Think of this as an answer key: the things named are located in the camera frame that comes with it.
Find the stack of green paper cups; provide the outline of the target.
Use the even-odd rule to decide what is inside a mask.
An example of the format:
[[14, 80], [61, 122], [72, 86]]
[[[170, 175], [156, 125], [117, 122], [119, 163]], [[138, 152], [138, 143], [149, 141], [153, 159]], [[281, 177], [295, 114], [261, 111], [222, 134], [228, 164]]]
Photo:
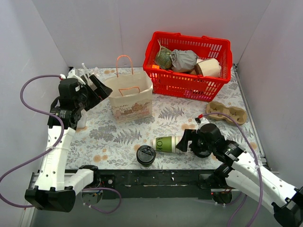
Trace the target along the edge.
[[157, 137], [152, 141], [152, 147], [155, 151], [166, 152], [166, 153], [185, 153], [188, 151], [182, 151], [176, 147], [180, 142], [180, 136], [168, 136], [168, 137]]

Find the beige paper bag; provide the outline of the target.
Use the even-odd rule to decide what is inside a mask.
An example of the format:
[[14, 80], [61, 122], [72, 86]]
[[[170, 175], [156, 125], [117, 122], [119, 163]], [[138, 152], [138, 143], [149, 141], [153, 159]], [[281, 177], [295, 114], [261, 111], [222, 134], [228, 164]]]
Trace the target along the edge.
[[104, 80], [111, 88], [109, 102], [117, 124], [152, 116], [153, 83], [145, 71], [119, 74]]

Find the black plastic cup lid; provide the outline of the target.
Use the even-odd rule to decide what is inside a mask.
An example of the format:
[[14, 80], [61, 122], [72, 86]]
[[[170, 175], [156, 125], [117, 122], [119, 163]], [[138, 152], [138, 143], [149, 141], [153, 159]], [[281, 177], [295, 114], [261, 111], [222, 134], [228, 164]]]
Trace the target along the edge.
[[148, 145], [140, 146], [136, 152], [136, 159], [139, 163], [153, 163], [155, 158], [156, 151], [153, 149], [153, 147]]

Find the green paper coffee cup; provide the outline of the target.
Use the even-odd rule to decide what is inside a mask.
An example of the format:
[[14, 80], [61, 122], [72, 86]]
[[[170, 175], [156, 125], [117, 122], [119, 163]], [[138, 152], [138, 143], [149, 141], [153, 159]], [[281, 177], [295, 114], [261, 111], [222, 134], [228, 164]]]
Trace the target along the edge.
[[152, 165], [152, 162], [149, 163], [140, 163], [141, 166], [143, 167], [150, 167]]

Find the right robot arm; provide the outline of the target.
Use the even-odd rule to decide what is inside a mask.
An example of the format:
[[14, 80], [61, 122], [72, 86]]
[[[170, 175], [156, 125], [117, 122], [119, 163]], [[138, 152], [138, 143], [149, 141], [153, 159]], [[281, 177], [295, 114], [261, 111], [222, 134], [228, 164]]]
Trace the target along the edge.
[[191, 149], [198, 157], [213, 154], [221, 165], [202, 181], [210, 188], [231, 187], [261, 204], [283, 227], [298, 227], [303, 222], [303, 190], [281, 180], [237, 142], [226, 140], [215, 124], [200, 124], [185, 130], [177, 149]]

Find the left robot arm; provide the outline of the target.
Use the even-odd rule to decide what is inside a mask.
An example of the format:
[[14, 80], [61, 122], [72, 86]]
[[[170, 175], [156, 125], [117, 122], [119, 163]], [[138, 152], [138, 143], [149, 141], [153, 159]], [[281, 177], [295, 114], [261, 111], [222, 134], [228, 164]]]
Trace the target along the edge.
[[80, 167], [69, 179], [65, 179], [65, 167], [72, 139], [82, 110], [88, 111], [109, 97], [112, 89], [90, 75], [90, 86], [83, 77], [62, 79], [59, 96], [49, 111], [47, 154], [44, 155], [39, 176], [33, 188], [27, 189], [25, 199], [39, 210], [70, 212], [76, 195], [88, 186], [96, 189], [101, 178], [97, 167]]

